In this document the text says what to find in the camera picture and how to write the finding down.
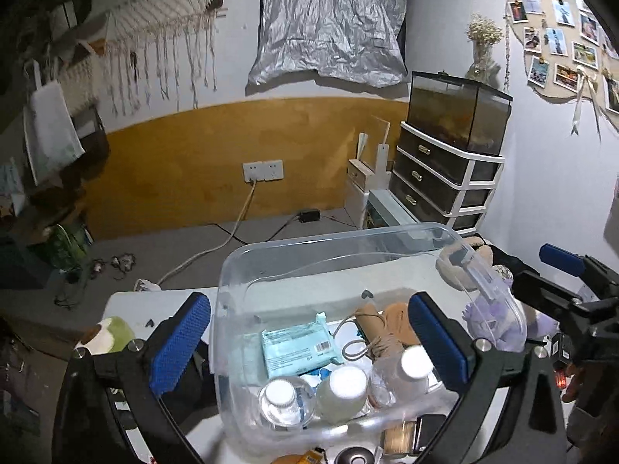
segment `water bottle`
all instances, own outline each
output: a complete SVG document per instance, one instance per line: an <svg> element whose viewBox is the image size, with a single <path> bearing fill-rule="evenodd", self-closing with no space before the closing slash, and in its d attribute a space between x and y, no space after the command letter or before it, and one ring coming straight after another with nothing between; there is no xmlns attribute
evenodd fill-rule
<svg viewBox="0 0 619 464"><path fill-rule="evenodd" d="M258 406L262 419L276 428L303 428L315 415L316 397L305 380L278 377L262 388Z"/></svg>
<svg viewBox="0 0 619 464"><path fill-rule="evenodd" d="M377 408L394 406L423 396L433 369L432 361L420 345L397 355L381 356L372 365L369 377L372 404Z"/></svg>
<svg viewBox="0 0 619 464"><path fill-rule="evenodd" d="M316 410L321 420L336 425L351 420L368 397L368 378L357 366L333 371L318 386Z"/></svg>

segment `barcode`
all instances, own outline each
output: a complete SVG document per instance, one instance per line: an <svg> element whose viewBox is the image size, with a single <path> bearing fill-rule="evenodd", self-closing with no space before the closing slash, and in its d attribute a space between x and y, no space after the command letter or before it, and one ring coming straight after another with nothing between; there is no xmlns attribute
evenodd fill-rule
<svg viewBox="0 0 619 464"><path fill-rule="evenodd" d="M316 346L317 353L321 353L323 351L326 351L327 349L331 349L331 344L328 341L322 342Z"/></svg>

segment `photo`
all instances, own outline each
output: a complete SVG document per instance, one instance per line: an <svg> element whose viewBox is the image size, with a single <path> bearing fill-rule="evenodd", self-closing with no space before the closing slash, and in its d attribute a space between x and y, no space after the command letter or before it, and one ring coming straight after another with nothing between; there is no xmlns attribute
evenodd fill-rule
<svg viewBox="0 0 619 464"><path fill-rule="evenodd" d="M540 30L534 27L524 28L524 50L525 52L542 53L542 40L540 39Z"/></svg>
<svg viewBox="0 0 619 464"><path fill-rule="evenodd" d="M581 36L584 39L593 42L595 45L599 45L599 41L597 38L597 28L598 24L595 19L593 19L590 15L581 13Z"/></svg>
<svg viewBox="0 0 619 464"><path fill-rule="evenodd" d="M606 109L619 115L619 82L604 77L606 82L606 90L604 97L606 98Z"/></svg>
<svg viewBox="0 0 619 464"><path fill-rule="evenodd" d="M595 47L572 42L572 57L574 58L574 62L584 64L594 70L599 69L597 66L597 50Z"/></svg>
<svg viewBox="0 0 619 464"><path fill-rule="evenodd" d="M600 29L600 33L602 34L602 48L606 51L610 58L619 59L619 54L617 54L617 51L615 50L613 43L610 41L609 36L603 29Z"/></svg>
<svg viewBox="0 0 619 464"><path fill-rule="evenodd" d="M555 9L555 18L557 24L563 26L574 26L574 18L569 9L569 3L563 0L552 0L552 8Z"/></svg>
<svg viewBox="0 0 619 464"><path fill-rule="evenodd" d="M567 66L555 64L555 83L572 92L578 92L578 72Z"/></svg>
<svg viewBox="0 0 619 464"><path fill-rule="evenodd" d="M524 4L524 11L527 14L543 14L542 1L541 0L522 0Z"/></svg>
<svg viewBox="0 0 619 464"><path fill-rule="evenodd" d="M568 55L568 46L565 43L565 35L562 29L547 27L545 37L548 39L550 54Z"/></svg>
<svg viewBox="0 0 619 464"><path fill-rule="evenodd" d="M576 6L578 7L578 10L580 10L581 12L591 12L591 9L587 6L587 4L584 2L584 0L574 0L576 2Z"/></svg>
<svg viewBox="0 0 619 464"><path fill-rule="evenodd" d="M548 80L549 63L547 61L541 62L539 57L534 57L531 61L531 68L528 71L528 81L539 85L540 87L546 87L546 80Z"/></svg>
<svg viewBox="0 0 619 464"><path fill-rule="evenodd" d="M511 19L514 24L528 22L527 13L524 11L522 2L510 2Z"/></svg>

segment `wet wipes pack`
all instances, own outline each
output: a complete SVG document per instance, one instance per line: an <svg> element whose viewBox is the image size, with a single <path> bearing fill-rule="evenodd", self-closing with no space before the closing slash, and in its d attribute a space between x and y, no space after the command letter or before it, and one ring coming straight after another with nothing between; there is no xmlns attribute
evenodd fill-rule
<svg viewBox="0 0 619 464"><path fill-rule="evenodd" d="M330 362L344 363L335 340L329 333L324 312L309 324L283 330L263 331L262 350L268 377L301 375Z"/></svg>

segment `white bottle cap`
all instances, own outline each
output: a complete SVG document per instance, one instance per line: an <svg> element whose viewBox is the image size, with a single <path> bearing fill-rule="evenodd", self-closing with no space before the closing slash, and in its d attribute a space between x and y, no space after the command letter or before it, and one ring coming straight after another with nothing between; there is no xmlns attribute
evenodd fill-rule
<svg viewBox="0 0 619 464"><path fill-rule="evenodd" d="M329 387L338 398L357 399L368 389L368 378L357 366L341 366L329 375Z"/></svg>
<svg viewBox="0 0 619 464"><path fill-rule="evenodd" d="M428 353L420 345L406 349L402 354L400 364L404 373L411 379L423 379L434 369Z"/></svg>
<svg viewBox="0 0 619 464"><path fill-rule="evenodd" d="M268 383L264 390L268 402L283 408L295 400L296 392L294 386L284 379L275 379Z"/></svg>

